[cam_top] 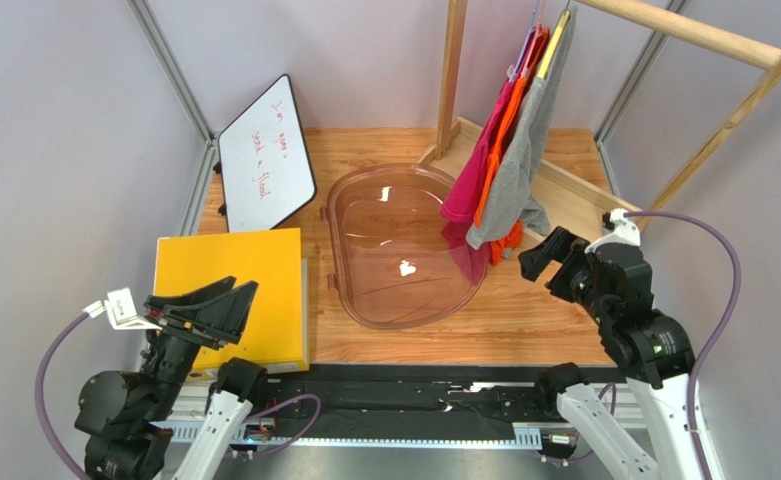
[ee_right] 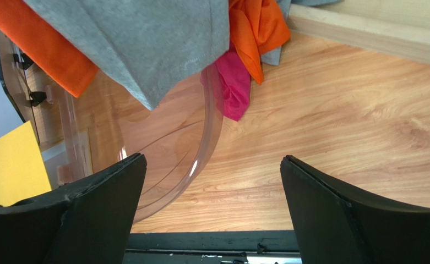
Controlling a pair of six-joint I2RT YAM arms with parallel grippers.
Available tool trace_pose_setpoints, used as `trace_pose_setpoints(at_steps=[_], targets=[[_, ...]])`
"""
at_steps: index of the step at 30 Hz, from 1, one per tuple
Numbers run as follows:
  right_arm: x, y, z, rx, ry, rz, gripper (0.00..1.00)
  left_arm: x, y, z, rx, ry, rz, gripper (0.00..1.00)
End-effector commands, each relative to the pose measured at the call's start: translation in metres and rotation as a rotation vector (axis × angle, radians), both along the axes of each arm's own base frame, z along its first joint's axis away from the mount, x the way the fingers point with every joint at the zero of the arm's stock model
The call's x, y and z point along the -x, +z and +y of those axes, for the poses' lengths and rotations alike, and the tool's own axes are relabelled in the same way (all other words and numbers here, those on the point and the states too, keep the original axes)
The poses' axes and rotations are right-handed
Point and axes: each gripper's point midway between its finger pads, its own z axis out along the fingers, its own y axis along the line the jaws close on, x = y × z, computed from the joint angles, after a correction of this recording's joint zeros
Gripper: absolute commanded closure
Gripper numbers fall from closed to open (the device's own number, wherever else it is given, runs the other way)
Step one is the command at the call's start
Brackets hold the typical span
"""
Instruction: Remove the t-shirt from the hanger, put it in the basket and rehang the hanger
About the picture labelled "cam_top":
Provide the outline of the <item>grey t shirt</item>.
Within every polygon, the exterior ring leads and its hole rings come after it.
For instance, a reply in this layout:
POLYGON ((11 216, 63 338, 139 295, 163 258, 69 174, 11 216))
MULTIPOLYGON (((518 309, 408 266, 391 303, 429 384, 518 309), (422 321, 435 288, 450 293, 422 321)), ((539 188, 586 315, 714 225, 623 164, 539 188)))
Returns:
MULTIPOLYGON (((471 240, 494 240, 499 227, 507 229, 515 220, 522 227, 520 244, 528 230, 539 235, 550 232, 546 209, 531 194, 531 184, 543 160, 559 84, 574 37, 577 7, 570 5, 568 8, 572 16, 547 77, 536 79, 537 70, 531 75, 504 162, 496 174, 496 191, 489 195, 493 203, 485 209, 485 227, 476 233, 469 232, 471 240)), ((510 248, 502 259, 518 246, 510 248)))

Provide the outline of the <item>orange t shirt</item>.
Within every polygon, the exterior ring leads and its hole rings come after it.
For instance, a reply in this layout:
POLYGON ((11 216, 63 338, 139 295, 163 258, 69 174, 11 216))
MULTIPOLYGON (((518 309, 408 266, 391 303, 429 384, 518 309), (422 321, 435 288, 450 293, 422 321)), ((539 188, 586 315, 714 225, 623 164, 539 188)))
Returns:
MULTIPOLYGON (((549 29, 543 27, 535 44, 531 64, 535 67, 537 61, 542 55, 542 51, 549 42, 549 29)), ((479 190, 478 203, 473 217, 475 227, 483 226, 485 208, 488 202, 488 195, 491 193, 492 185, 497 171, 502 163, 506 150, 506 137, 513 124, 520 104, 526 91, 527 78, 519 78, 513 82, 507 80, 504 85, 494 111, 488 120, 486 128, 482 132, 480 140, 481 146, 478 146, 478 152, 481 168, 481 188, 479 190)))

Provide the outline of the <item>yellow plastic hanger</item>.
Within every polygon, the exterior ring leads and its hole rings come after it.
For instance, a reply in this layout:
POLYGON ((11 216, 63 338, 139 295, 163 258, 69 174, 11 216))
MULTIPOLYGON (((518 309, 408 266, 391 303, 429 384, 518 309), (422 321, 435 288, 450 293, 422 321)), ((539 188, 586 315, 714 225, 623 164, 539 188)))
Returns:
POLYGON ((547 77, 547 74, 554 60, 556 50, 558 48, 558 45, 562 37, 564 36, 567 23, 571 19, 571 16, 572 14, 570 9, 566 7, 560 16, 555 29, 551 33, 549 43, 544 52, 544 55, 542 56, 539 62, 538 69, 536 71, 536 79, 545 79, 547 77))

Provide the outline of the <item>pink wire hanger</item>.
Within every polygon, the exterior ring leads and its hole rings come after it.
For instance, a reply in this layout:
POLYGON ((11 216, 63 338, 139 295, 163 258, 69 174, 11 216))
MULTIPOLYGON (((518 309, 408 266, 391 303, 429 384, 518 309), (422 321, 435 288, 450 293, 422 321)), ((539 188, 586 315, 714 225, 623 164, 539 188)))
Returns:
POLYGON ((546 10, 546 6, 547 6, 547 0, 538 0, 536 2, 533 11, 532 22, 530 25, 530 34, 529 34, 527 45, 524 50, 524 56, 522 57, 522 60, 518 62, 517 65, 516 73, 519 78, 527 78, 529 75, 530 64, 532 61, 535 44, 537 42, 538 36, 541 33, 541 30, 543 29, 542 19, 543 19, 544 12, 546 10))

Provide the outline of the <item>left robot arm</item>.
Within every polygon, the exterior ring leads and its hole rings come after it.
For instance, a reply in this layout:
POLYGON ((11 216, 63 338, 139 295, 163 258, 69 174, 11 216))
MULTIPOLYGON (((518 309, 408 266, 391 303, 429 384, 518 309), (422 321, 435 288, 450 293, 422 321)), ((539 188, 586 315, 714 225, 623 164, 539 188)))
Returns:
MULTIPOLYGON (((227 276, 178 296, 150 295, 133 327, 149 350, 136 372, 103 371, 79 395, 77 430, 88 434, 84 472, 90 479, 153 479, 173 438, 160 422, 171 415, 201 349, 238 344, 259 289, 227 276)), ((212 461, 230 444, 242 420, 264 398, 267 371, 243 359, 225 362, 210 387, 205 423, 189 451, 182 479, 209 479, 212 461)))

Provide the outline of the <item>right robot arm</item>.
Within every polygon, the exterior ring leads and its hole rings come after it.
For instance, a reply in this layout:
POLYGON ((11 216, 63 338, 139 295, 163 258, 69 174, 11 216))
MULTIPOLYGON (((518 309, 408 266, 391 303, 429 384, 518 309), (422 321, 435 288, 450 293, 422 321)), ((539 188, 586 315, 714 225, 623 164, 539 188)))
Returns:
POLYGON ((542 373, 536 387, 545 409, 568 421, 609 472, 621 479, 710 479, 700 429, 697 362, 684 328, 654 306, 653 271, 636 235, 613 231, 589 242, 558 227, 518 256, 521 275, 535 281, 552 262, 550 293, 583 307, 605 353, 626 378, 656 453, 651 458, 607 411, 573 363, 542 373))

